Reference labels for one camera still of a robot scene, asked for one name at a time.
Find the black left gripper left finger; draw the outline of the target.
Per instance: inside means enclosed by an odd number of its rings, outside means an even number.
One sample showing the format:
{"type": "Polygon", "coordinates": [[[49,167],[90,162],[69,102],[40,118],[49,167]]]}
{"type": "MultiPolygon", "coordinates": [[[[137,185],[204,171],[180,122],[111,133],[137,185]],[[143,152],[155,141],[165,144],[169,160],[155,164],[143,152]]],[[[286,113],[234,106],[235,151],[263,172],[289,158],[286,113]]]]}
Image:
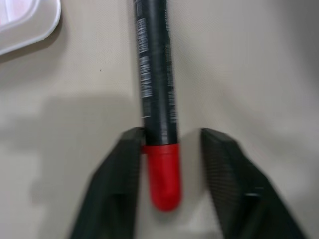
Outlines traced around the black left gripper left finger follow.
{"type": "Polygon", "coordinates": [[[134,239],[144,130],[120,136],[93,173],[68,239],[134,239]]]}

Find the white plastic pencil case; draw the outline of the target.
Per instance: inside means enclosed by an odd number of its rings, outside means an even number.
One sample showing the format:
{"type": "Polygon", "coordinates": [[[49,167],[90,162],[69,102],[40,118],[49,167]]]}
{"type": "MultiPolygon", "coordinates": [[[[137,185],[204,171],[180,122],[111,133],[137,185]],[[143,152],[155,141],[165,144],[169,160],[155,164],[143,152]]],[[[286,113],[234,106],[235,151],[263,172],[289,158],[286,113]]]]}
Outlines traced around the white plastic pencil case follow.
{"type": "Polygon", "coordinates": [[[0,0],[0,56],[46,39],[61,17],[61,0],[0,0]]]}

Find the black marker with red caps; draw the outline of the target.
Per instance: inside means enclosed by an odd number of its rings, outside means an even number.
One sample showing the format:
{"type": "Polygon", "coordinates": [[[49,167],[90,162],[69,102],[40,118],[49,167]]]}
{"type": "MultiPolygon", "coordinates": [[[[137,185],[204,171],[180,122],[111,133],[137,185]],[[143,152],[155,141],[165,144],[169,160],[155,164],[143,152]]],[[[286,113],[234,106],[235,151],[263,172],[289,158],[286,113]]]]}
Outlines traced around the black marker with red caps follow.
{"type": "Polygon", "coordinates": [[[132,0],[150,198],[162,212],[182,198],[167,0],[132,0]]]}

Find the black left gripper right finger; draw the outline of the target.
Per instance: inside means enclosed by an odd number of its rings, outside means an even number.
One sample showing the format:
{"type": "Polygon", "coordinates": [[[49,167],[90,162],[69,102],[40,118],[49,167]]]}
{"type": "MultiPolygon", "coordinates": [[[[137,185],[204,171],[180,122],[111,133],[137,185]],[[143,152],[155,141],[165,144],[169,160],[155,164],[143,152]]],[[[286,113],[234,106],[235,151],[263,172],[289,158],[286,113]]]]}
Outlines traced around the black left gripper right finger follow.
{"type": "Polygon", "coordinates": [[[307,239],[236,140],[202,128],[200,146],[205,181],[224,239],[307,239]]]}

